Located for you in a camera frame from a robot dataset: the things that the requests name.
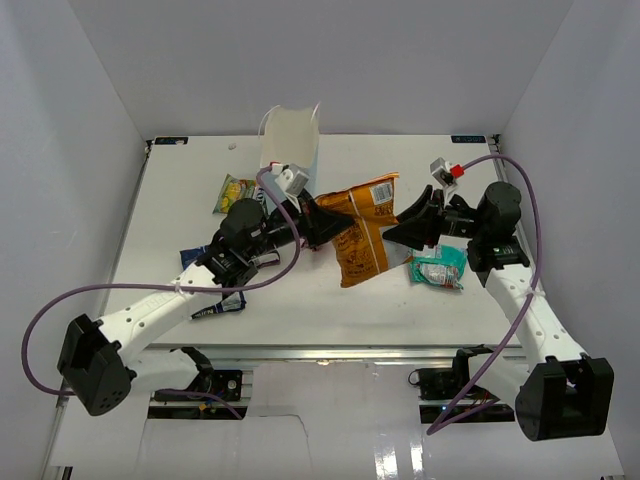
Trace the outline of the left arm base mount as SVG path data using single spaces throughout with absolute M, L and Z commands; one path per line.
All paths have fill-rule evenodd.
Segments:
M 236 406 L 242 398 L 243 372 L 216 370 L 210 360 L 194 347 L 180 351 L 195 364 L 197 374 L 184 389 L 175 394 L 165 389 L 155 392 L 148 418 L 156 420 L 242 420 L 247 408 Z

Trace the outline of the orange chips bag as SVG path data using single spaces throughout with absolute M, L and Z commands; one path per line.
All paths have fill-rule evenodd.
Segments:
M 410 248 L 387 241 L 383 234 L 398 224 L 394 215 L 396 172 L 349 189 L 320 195 L 316 203 L 349 215 L 354 224 L 332 244 L 341 269 L 341 286 L 350 288 L 412 260 Z

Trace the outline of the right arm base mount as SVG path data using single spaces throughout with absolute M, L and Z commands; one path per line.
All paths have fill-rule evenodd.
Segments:
M 407 376 L 408 384 L 418 391 L 419 413 L 422 425 L 432 424 L 446 410 L 449 402 L 466 384 L 469 375 L 458 368 L 455 359 L 449 360 L 444 367 L 421 367 L 412 370 Z M 474 386 L 447 415 L 446 419 L 484 407 L 479 413 L 459 420 L 459 423 L 511 423 L 515 413 L 511 407 L 500 401 L 488 390 Z

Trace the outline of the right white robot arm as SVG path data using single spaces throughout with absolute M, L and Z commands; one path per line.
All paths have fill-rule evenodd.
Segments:
M 459 195 L 446 201 L 442 190 L 427 186 L 383 237 L 412 248 L 434 247 L 443 236 L 466 239 L 470 270 L 522 347 L 527 370 L 506 361 L 498 348 L 459 349 L 450 374 L 459 398 L 489 392 L 514 411 L 531 441 L 599 436 L 607 424 L 613 369 L 586 353 L 533 286 L 535 271 L 515 234 L 520 203 L 520 191 L 501 181 L 486 188 L 475 208 Z

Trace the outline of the teal mint candy bag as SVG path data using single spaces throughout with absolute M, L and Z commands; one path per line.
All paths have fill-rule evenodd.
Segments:
M 448 245 L 413 250 L 408 264 L 409 280 L 431 287 L 462 290 L 462 276 L 467 265 L 465 249 Z

